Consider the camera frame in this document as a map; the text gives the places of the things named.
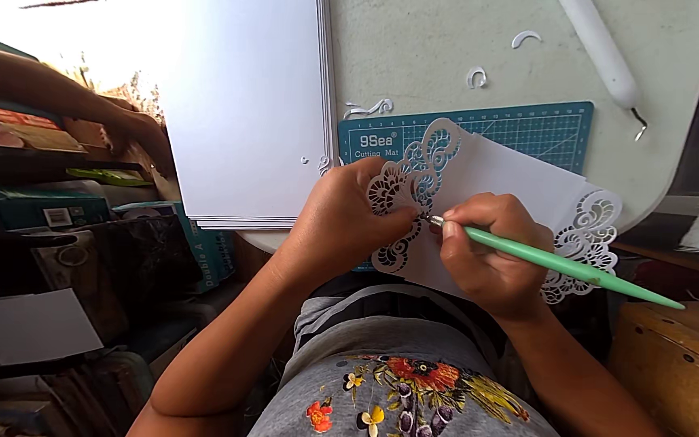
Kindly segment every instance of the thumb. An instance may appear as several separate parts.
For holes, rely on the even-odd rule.
[[[471,239],[457,222],[445,222],[441,230],[441,262],[458,284],[472,278],[479,269],[480,260],[471,250]]]
[[[377,229],[381,241],[379,246],[386,246],[399,240],[412,229],[412,223],[417,218],[417,210],[412,207],[399,208],[390,214],[379,217]]]

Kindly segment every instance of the white table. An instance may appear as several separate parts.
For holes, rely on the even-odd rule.
[[[620,231],[662,200],[673,180],[699,98],[699,1],[594,0],[625,55],[649,123],[611,100],[557,0],[331,1],[337,113],[351,100],[394,101],[395,114],[592,100],[593,128],[584,175],[622,196]],[[511,48],[522,30],[528,39]],[[483,89],[466,74],[481,65]],[[286,231],[243,231],[273,253]]]

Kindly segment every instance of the wooden shelf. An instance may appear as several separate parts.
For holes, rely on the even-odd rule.
[[[682,252],[678,250],[649,249],[646,247],[633,246],[632,244],[618,243],[616,241],[611,243],[611,247],[624,250],[626,252],[635,253],[653,260],[664,261],[677,266],[690,268],[699,272],[698,253]]]
[[[0,185],[37,184],[78,179],[66,169],[132,170],[144,171],[137,163],[90,161],[84,156],[56,153],[17,153],[0,155]]]

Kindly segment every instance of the cutting mat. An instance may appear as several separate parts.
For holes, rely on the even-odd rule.
[[[373,155],[398,161],[406,145],[422,140],[433,120],[446,117],[468,132],[581,174],[594,107],[565,102],[344,120],[339,155],[347,164]]]

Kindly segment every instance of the green craft knife handle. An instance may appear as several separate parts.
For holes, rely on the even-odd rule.
[[[434,225],[442,226],[443,218],[438,215],[429,215],[428,222]],[[471,240],[490,246],[493,249],[501,252],[509,253],[525,261],[538,264],[555,272],[567,274],[572,278],[589,284],[603,287],[604,289],[613,290],[623,295],[636,297],[652,303],[669,306],[677,310],[683,310],[685,307],[674,300],[668,299],[665,296],[658,295],[636,284],[627,282],[624,279],[617,278],[613,274],[604,272],[598,268],[589,266],[585,263],[579,263],[568,258],[555,255],[554,253],[541,250],[536,247],[528,246],[527,244],[519,243],[514,240],[508,240],[497,235],[482,231],[481,229],[463,226],[465,233],[471,237]]]

